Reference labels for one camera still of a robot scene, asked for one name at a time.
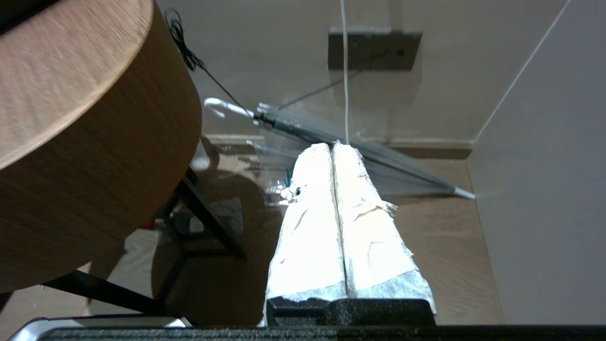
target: wall outlet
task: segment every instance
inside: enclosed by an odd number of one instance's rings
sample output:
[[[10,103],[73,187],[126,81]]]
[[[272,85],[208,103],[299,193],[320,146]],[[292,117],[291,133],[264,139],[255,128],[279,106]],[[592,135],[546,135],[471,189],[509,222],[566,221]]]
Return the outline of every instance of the wall outlet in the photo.
[[[421,32],[389,30],[347,31],[350,70],[412,70]],[[328,33],[328,69],[343,69],[343,33]]]

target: floor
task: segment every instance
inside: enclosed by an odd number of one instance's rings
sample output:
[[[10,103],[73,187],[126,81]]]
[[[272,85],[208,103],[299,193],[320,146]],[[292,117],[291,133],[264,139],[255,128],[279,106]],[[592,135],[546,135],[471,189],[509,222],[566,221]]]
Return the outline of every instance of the floor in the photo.
[[[218,207],[234,207],[232,225],[248,259],[193,258],[185,264],[167,303],[198,325],[248,325],[261,318],[267,266],[278,239],[284,207],[267,206],[268,183],[250,155],[229,147],[212,155],[215,170],[199,174],[198,187]],[[434,173],[471,188],[465,160],[421,160]],[[396,225],[428,280],[440,325],[504,322],[475,202],[453,197],[388,198],[399,206]],[[145,295],[160,287],[176,259],[161,232],[137,230],[124,246],[81,269]],[[0,312],[0,340],[37,317],[129,313],[124,308],[43,286],[13,293]]]

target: round wooden tabletop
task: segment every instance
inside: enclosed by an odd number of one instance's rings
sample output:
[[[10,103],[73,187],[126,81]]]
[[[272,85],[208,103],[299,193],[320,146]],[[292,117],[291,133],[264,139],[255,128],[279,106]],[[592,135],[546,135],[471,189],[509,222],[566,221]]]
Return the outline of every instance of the round wooden tabletop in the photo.
[[[0,36],[0,292],[119,245],[185,174],[200,128],[153,0],[61,0]]]

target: power cord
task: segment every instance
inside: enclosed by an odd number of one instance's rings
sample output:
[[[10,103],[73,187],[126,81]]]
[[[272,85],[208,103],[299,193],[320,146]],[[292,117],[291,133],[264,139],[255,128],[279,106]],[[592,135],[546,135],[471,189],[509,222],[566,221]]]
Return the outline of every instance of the power cord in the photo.
[[[179,15],[179,12],[177,12],[177,10],[175,10],[174,8],[167,9],[164,12],[164,20],[166,21],[166,25],[168,26],[170,35],[172,35],[173,40],[175,41],[175,44],[177,45],[177,48],[179,49],[179,51],[181,53],[181,57],[183,57],[183,62],[185,62],[185,66],[187,66],[187,68],[190,69],[191,71],[195,71],[196,68],[200,68],[204,72],[206,72],[208,77],[210,77],[210,79],[212,79],[213,82],[215,82],[215,84],[217,84],[217,86],[219,86],[221,88],[221,90],[223,90],[223,92],[225,92],[225,94],[227,94],[227,96],[229,96],[229,98],[231,98],[231,100],[234,101],[234,103],[236,103],[240,108],[244,109],[244,112],[246,112],[247,109],[244,106],[242,106],[242,104],[240,104],[240,102],[238,102],[233,97],[233,95],[208,71],[206,64],[204,64],[204,62],[200,58],[198,58],[198,56],[196,56],[195,53],[193,53],[190,49],[187,48],[187,45],[185,45],[185,35],[183,33],[183,26],[181,25],[181,15]],[[354,69],[357,69],[358,67],[361,67],[364,64],[370,65],[370,63],[372,63],[372,61],[374,59],[382,58],[383,56],[385,56],[387,54],[388,54],[388,51],[384,51],[383,53],[372,56],[368,61],[364,61],[363,63],[360,63],[360,65],[356,65],[354,67]],[[354,78],[355,76],[358,76],[360,73],[362,73],[362,71],[364,71],[364,70],[365,69],[361,69],[361,70],[357,70],[355,72],[351,72],[351,74],[349,74],[347,76],[350,79]],[[307,98],[317,95],[328,89],[331,89],[332,87],[337,86],[338,84],[341,84],[344,81],[345,81],[345,75],[343,78],[341,78],[327,86],[321,87],[320,89],[314,90],[310,93],[306,93],[303,96],[297,97],[297,98],[279,106],[278,111],[285,109],[286,107],[290,107],[300,101],[306,100]]]
[[[195,71],[197,67],[202,69],[210,79],[217,84],[231,98],[234,103],[236,103],[240,108],[244,109],[244,112],[247,110],[238,102],[233,95],[227,91],[227,89],[208,71],[206,68],[206,64],[196,56],[190,49],[185,45],[185,35],[183,33],[183,26],[181,25],[181,15],[174,8],[169,8],[164,12],[164,21],[166,21],[166,25],[168,26],[168,30],[170,31],[170,35],[172,35],[177,48],[181,52],[181,57],[183,57],[183,62],[185,62],[185,66],[191,71]]]

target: white umbrella handle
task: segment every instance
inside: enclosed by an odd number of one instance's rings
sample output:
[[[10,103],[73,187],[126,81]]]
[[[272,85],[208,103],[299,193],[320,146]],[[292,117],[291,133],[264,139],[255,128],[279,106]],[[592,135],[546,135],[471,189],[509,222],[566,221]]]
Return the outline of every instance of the white umbrella handle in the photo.
[[[212,97],[207,98],[206,100],[204,100],[204,107],[214,111],[214,113],[218,117],[221,117],[221,118],[225,118],[225,113],[223,111],[221,111],[220,109],[224,109],[227,111],[231,111],[233,113],[237,113],[238,115],[242,115],[246,118],[255,117],[254,112],[252,112],[250,110],[245,110],[244,108],[241,108],[239,106],[236,106],[236,105],[226,102],[224,100],[220,100],[219,98],[212,98]]]

